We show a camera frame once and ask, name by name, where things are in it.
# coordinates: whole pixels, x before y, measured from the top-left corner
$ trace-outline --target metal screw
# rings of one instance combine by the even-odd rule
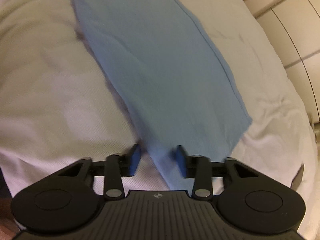
[[[207,189],[201,188],[201,189],[197,189],[197,190],[195,191],[195,194],[196,194],[196,196],[198,196],[198,197],[209,197],[209,196],[210,196],[210,191],[207,190]]]
[[[122,195],[122,192],[121,190],[119,189],[116,189],[116,188],[113,188],[113,189],[109,189],[107,192],[106,192],[106,195],[108,197],[120,197]]]

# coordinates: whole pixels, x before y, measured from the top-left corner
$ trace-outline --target folded blue fabric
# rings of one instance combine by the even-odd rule
[[[251,118],[228,64],[178,0],[74,0],[98,62],[128,107],[172,190],[191,189],[177,145],[212,161],[229,156]]]

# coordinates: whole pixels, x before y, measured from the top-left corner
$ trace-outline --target ribbed black surface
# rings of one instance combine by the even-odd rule
[[[107,202],[101,214],[77,232],[51,240],[302,240],[296,232],[255,236],[225,223],[208,202],[196,201],[184,191],[132,191],[124,200]],[[17,240],[44,240],[22,233]]]

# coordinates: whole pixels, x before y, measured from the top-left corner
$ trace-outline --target bed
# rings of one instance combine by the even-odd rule
[[[319,180],[313,131],[300,97],[242,0],[179,0],[229,64],[252,124],[231,156],[291,186],[307,212],[299,233],[314,239]],[[12,196],[90,156],[126,151],[139,138],[77,20],[73,0],[0,0],[0,166]],[[166,190],[148,153],[125,189]],[[94,189],[102,190],[96,179]],[[214,191],[222,182],[214,182]]]

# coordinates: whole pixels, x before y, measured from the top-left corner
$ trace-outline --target crosshair symbol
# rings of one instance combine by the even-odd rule
[[[163,195],[158,192],[158,193],[154,194],[153,196],[154,196],[155,198],[159,199],[159,198],[161,198]]]

